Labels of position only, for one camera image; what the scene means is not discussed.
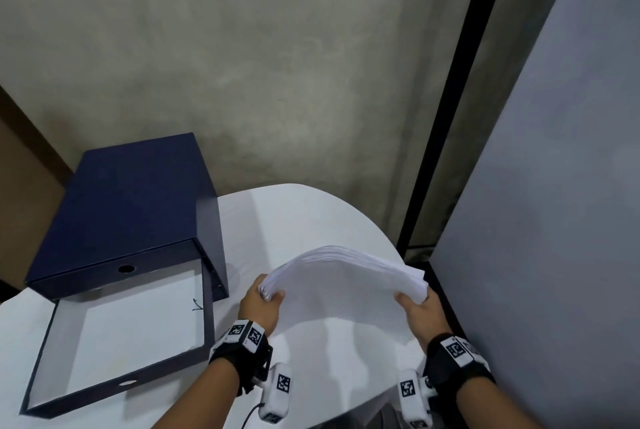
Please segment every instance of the black wrist strap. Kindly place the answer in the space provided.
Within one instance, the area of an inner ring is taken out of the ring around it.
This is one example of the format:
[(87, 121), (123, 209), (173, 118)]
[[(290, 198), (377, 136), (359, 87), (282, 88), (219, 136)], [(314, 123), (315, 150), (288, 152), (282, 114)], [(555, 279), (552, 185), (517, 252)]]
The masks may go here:
[(495, 383), (486, 360), (464, 338), (451, 333), (436, 336), (427, 346), (425, 373), (443, 399), (455, 402), (460, 387), (471, 378)]
[(213, 346), (209, 363), (224, 358), (233, 365), (240, 379), (237, 396), (253, 390), (253, 377), (267, 380), (272, 347), (264, 336), (264, 329), (248, 320), (237, 320)]

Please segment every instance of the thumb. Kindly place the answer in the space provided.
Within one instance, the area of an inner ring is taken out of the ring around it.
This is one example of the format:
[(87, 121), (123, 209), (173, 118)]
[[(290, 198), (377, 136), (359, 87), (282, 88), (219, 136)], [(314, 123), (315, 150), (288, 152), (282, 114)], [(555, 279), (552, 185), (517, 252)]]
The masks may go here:
[(415, 306), (415, 303), (412, 301), (412, 299), (404, 293), (394, 293), (394, 299), (396, 300), (397, 304), (404, 308), (404, 311), (408, 311), (412, 306)]
[(285, 292), (284, 289), (281, 289), (280, 291), (278, 291), (275, 295), (273, 295), (271, 297), (271, 303), (275, 303), (278, 306), (280, 306), (282, 304), (282, 302), (284, 301), (284, 296), (285, 296)]

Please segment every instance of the wire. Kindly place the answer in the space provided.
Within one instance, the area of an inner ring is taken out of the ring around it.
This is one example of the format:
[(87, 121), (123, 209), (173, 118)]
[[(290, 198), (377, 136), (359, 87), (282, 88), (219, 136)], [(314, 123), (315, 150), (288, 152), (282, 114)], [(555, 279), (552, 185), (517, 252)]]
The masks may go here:
[(249, 411), (249, 414), (247, 415), (246, 419), (244, 420), (244, 424), (242, 424), (242, 427), (240, 429), (244, 429), (244, 426), (247, 424), (249, 417), (251, 417), (251, 414), (253, 413), (253, 411), (258, 407), (263, 407), (263, 406), (264, 406), (264, 402), (260, 402), (260, 404), (257, 404), (256, 406), (254, 406), (254, 408)]

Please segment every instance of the white table surface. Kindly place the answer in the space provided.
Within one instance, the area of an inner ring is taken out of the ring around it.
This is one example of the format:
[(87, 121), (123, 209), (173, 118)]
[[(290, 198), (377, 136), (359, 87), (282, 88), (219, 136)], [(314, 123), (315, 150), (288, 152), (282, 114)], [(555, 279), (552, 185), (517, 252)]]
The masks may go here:
[[(402, 262), (387, 237), (342, 200), (303, 185), (275, 185), (220, 197), (230, 297), (214, 303), (216, 333), (236, 319), (255, 277), (296, 255), (341, 245)], [(0, 305), (0, 425), (3, 428), (148, 428), (186, 390), (204, 364), (185, 369), (52, 420), (19, 416), (53, 304), (25, 289)], [(291, 365), (291, 409), (276, 426), (253, 414), (247, 428), (304, 429), (349, 410), (372, 412), (393, 394), (398, 370), (418, 368), (417, 341), (396, 343), (378, 328), (328, 318), (273, 336), (272, 363)], [(260, 389), (236, 399), (225, 427), (237, 429)]]

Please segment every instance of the sheet of paper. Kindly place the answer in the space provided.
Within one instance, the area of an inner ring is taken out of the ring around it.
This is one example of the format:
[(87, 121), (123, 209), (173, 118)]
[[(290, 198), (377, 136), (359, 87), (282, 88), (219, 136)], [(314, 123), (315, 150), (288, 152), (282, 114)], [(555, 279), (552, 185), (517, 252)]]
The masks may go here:
[(270, 299), (287, 293), (276, 333), (302, 321), (342, 318), (379, 327), (401, 343), (412, 339), (395, 291), (421, 303), (427, 297), (423, 272), (404, 264), (334, 245), (316, 248), (272, 271), (260, 285)]

